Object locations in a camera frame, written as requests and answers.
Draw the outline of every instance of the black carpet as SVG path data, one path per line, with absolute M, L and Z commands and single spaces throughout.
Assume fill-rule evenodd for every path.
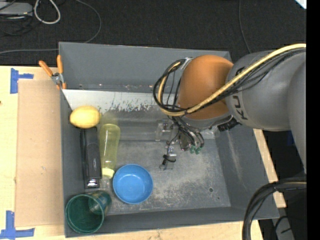
M 36 0 L 16 1 L 33 6 Z M 249 53 L 306 43 L 307 10 L 295 0 L 80 0 L 91 7 L 75 0 L 54 1 L 61 13 L 56 24 L 35 17 L 0 17 L 0 65 L 37 66 L 44 60 L 56 67 L 58 51 L 50 49 L 58 49 L 59 42 L 84 43 L 93 37 L 92 44 L 229 51 L 233 62 Z M 57 18 L 48 0 L 37 13 L 44 21 Z M 287 145 L 283 134 L 266 132 L 279 178 L 301 169 L 299 160 L 275 148 Z M 295 149 L 289 149 L 297 158 Z M 305 224 L 296 223 L 292 230 L 305 231 Z

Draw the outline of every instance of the orange handle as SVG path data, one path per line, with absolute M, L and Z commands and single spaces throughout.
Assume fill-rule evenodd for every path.
M 59 73 L 62 74 L 64 72 L 64 67 L 62 66 L 61 55 L 59 54 L 56 57 L 56 64 L 58 66 Z
M 52 72 L 52 70 L 48 67 L 48 65 L 43 60 L 39 60 L 39 65 L 40 65 L 41 68 L 44 69 L 44 71 L 47 73 L 47 75 L 49 77 L 52 77 L 52 75 L 54 73 Z

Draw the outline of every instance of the dark green cup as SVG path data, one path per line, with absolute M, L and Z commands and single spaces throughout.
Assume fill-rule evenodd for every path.
M 75 195 L 65 206 L 66 221 L 77 233 L 94 233 L 102 226 L 111 203 L 110 195 L 102 190 Z

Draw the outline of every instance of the lemon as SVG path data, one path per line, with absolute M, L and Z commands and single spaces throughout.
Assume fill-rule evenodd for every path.
M 83 105 L 75 108 L 70 115 L 70 123 L 75 127 L 87 129 L 95 127 L 101 119 L 101 114 L 94 106 Z

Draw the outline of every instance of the yellow cable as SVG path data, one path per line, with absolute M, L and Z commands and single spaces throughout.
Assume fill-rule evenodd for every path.
M 307 45 L 305 43 L 298 43 L 298 44 L 292 44 L 292 45 L 277 49 L 277 50 L 269 53 L 265 57 L 259 59 L 254 64 L 249 66 L 246 70 L 244 70 L 240 74 L 236 75 L 233 79 L 231 79 L 228 83 L 226 83 L 224 86 L 222 86 L 219 90 L 217 90 L 211 96 L 206 98 L 204 101 L 202 101 L 201 103 L 199 103 L 199 104 L 197 104 L 197 105 L 195 105 L 195 106 L 193 106 L 193 107 L 191 107 L 189 109 L 186 109 L 184 111 L 178 111 L 178 112 L 167 111 L 166 109 L 164 109 L 162 107 L 160 107 L 160 109 L 161 109 L 161 111 L 163 113 L 165 113 L 168 116 L 172 116 L 172 117 L 181 117 L 181 116 L 184 116 L 186 113 L 187 114 L 193 113 L 193 112 L 197 111 L 198 109 L 200 109 L 202 106 L 204 106 L 204 105 L 208 104 L 209 102 L 211 102 L 213 99 L 215 99 L 217 96 L 222 94 L 225 90 L 227 90 L 230 86 L 232 86 L 235 82 L 237 82 L 239 79 L 241 79 L 242 77 L 244 77 L 245 75 L 250 73 L 253 69 L 258 67 L 259 65 L 261 65 L 265 61 L 267 61 L 267 60 L 271 59 L 272 57 L 275 57 L 275 56 L 277 56 L 277 55 L 279 55 L 281 53 L 284 53 L 286 51 L 293 50 L 293 49 L 298 49 L 298 48 L 306 48 L 306 47 L 307 47 Z M 167 77 L 168 76 L 166 76 L 165 78 L 162 79 L 161 84 L 159 86 L 159 91 L 158 91 L 159 99 L 158 100 L 159 100 L 160 103 L 161 103 L 163 85 L 164 85 Z

